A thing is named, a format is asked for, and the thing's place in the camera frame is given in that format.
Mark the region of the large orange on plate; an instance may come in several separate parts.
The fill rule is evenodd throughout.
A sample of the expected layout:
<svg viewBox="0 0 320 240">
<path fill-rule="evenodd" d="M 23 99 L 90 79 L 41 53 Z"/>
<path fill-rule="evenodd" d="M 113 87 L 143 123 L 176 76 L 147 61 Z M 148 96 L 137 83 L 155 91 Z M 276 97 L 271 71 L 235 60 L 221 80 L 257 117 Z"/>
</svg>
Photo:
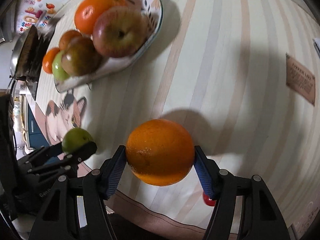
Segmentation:
<svg viewBox="0 0 320 240">
<path fill-rule="evenodd" d="M 125 0 L 83 0 L 76 9 L 74 24 L 80 33 L 92 35 L 95 22 L 103 12 L 125 5 Z"/>
</svg>

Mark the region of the steel wok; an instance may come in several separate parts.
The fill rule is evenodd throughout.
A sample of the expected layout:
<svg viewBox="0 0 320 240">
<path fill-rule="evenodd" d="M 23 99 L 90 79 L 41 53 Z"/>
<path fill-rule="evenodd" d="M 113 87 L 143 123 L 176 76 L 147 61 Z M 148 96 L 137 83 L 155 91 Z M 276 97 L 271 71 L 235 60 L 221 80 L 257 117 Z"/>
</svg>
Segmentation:
<svg viewBox="0 0 320 240">
<path fill-rule="evenodd" d="M 15 80 L 25 80 L 29 71 L 28 60 L 33 58 L 39 43 L 39 35 L 35 25 L 32 25 L 18 38 L 12 51 L 10 61 L 11 77 Z"/>
</svg>

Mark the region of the range hood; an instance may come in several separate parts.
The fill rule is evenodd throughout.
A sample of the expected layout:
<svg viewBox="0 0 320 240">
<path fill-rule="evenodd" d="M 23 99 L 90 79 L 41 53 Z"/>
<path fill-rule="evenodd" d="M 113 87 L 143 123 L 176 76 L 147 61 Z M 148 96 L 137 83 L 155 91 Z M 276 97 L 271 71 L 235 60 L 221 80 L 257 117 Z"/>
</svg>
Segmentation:
<svg viewBox="0 0 320 240">
<path fill-rule="evenodd" d="M 15 14 L 17 0 L 14 0 L 1 20 L 0 43 L 11 42 L 15 35 Z"/>
</svg>

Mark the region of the floral ceramic plate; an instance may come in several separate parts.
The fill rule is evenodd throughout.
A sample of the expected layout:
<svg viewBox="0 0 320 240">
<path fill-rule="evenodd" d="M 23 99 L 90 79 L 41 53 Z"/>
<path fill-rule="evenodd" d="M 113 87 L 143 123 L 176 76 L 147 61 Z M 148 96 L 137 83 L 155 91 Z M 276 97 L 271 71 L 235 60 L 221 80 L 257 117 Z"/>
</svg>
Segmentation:
<svg viewBox="0 0 320 240">
<path fill-rule="evenodd" d="M 148 32 L 145 43 L 131 56 L 103 59 L 99 68 L 91 73 L 80 77 L 70 77 L 64 81 L 54 79 L 56 90 L 59 93 L 65 92 L 81 85 L 92 83 L 107 75 L 124 70 L 135 64 L 135 62 L 147 51 L 152 42 L 160 32 L 164 9 L 162 0 L 126 0 L 128 6 L 139 10 L 148 20 Z"/>
</svg>

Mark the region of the red cherry tomato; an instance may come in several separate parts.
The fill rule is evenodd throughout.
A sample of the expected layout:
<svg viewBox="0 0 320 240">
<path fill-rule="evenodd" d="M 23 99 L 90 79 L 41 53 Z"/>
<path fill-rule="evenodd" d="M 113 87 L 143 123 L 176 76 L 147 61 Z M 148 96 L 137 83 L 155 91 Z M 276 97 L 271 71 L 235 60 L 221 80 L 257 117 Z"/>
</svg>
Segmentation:
<svg viewBox="0 0 320 240">
<path fill-rule="evenodd" d="M 205 194 L 205 192 L 203 192 L 202 197 L 206 205 L 211 207 L 214 207 L 216 205 L 216 200 L 212 200 L 208 195 Z"/>
</svg>

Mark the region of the dark red apple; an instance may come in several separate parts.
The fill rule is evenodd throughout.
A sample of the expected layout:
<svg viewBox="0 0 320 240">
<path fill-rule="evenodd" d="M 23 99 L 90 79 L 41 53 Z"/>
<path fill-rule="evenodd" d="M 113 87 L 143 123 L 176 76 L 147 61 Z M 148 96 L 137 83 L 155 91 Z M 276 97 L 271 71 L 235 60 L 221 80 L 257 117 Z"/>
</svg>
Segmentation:
<svg viewBox="0 0 320 240">
<path fill-rule="evenodd" d="M 98 17 L 92 40 L 100 55 L 120 58 L 133 55 L 146 42 L 147 35 L 145 15 L 126 6 L 117 6 Z"/>
</svg>

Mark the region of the colourful wall sticker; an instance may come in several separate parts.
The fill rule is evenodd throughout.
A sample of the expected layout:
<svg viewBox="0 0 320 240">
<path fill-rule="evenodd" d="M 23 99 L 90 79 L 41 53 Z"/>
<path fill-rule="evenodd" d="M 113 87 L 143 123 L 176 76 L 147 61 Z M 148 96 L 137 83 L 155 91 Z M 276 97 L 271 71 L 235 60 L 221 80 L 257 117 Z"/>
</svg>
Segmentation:
<svg viewBox="0 0 320 240">
<path fill-rule="evenodd" d="M 17 0 L 15 11 L 15 31 L 22 34 L 32 25 L 45 27 L 56 14 L 57 4 L 47 0 Z"/>
</svg>

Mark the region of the green fruit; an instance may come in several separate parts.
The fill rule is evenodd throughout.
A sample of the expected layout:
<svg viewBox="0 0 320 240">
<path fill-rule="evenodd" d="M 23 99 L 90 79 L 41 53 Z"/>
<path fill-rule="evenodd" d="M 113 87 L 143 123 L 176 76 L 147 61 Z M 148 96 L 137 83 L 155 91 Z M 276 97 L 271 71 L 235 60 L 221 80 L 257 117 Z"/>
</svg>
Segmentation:
<svg viewBox="0 0 320 240">
<path fill-rule="evenodd" d="M 69 75 L 62 67 L 62 56 L 64 55 L 65 51 L 61 50 L 56 54 L 52 62 L 52 72 L 53 76 L 56 80 L 64 81 L 69 78 Z"/>
<path fill-rule="evenodd" d="M 91 134 L 80 127 L 70 129 L 62 140 L 62 151 L 68 155 L 87 144 L 94 141 Z"/>
</svg>

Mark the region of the striped cat table mat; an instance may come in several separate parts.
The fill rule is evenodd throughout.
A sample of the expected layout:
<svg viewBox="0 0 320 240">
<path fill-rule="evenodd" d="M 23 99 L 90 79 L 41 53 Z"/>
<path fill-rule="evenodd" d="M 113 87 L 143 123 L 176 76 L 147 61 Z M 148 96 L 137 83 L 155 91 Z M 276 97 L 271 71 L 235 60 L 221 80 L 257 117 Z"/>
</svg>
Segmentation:
<svg viewBox="0 0 320 240">
<path fill-rule="evenodd" d="M 74 27 L 82 0 L 62 9 L 51 45 Z M 287 61 L 319 85 L 317 22 L 293 0 L 161 0 L 163 24 L 134 66 L 74 90 L 65 107 L 42 73 L 35 118 L 51 143 L 75 120 L 98 151 L 82 171 L 99 168 L 131 131 L 157 118 L 178 122 L 217 164 L 240 177 L 260 175 L 287 225 L 302 236 L 319 211 L 319 100 L 290 89 Z"/>
</svg>

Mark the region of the small dark orange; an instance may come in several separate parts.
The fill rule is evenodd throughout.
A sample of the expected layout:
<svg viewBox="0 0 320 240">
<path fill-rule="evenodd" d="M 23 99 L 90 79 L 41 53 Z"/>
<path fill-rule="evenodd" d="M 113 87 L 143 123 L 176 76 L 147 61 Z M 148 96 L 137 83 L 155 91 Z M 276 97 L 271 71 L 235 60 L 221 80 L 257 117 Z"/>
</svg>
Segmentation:
<svg viewBox="0 0 320 240">
<path fill-rule="evenodd" d="M 66 31 L 59 40 L 59 49 L 66 50 L 68 45 L 70 44 L 71 40 L 82 36 L 81 33 L 77 30 L 68 30 Z"/>
</svg>

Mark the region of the small tangerine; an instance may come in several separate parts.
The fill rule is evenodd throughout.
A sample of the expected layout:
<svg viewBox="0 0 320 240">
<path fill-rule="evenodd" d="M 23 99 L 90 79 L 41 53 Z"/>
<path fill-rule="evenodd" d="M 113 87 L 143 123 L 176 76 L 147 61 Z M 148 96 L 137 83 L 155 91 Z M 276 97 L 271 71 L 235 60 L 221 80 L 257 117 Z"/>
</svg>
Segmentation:
<svg viewBox="0 0 320 240">
<path fill-rule="evenodd" d="M 42 69 L 47 74 L 52 74 L 52 63 L 54 58 L 56 57 L 57 53 L 60 51 L 59 47 L 53 47 L 52 49 L 48 50 L 42 60 Z"/>
</svg>

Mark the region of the black gas stove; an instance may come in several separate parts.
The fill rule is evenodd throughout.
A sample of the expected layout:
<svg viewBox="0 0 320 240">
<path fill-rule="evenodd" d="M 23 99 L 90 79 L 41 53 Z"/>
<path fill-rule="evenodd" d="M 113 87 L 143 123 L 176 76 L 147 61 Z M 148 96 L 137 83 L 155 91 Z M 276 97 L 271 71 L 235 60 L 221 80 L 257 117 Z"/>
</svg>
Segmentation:
<svg viewBox="0 0 320 240">
<path fill-rule="evenodd" d="M 48 50 L 50 41 L 55 31 L 56 24 L 48 24 L 42 30 L 37 32 L 37 38 L 29 52 L 28 68 L 26 75 L 27 87 L 31 96 L 36 100 L 37 87 L 42 69 L 42 61 Z"/>
</svg>

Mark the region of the brownish red apple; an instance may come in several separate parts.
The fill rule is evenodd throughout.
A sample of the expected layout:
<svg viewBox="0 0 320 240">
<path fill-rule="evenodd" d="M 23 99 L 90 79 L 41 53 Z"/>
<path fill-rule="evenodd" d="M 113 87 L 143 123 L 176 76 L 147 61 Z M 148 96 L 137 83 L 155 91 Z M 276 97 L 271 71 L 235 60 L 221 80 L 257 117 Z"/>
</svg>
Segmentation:
<svg viewBox="0 0 320 240">
<path fill-rule="evenodd" d="M 102 58 L 90 38 L 78 36 L 71 40 L 61 64 L 69 76 L 83 76 L 96 71 Z"/>
</svg>

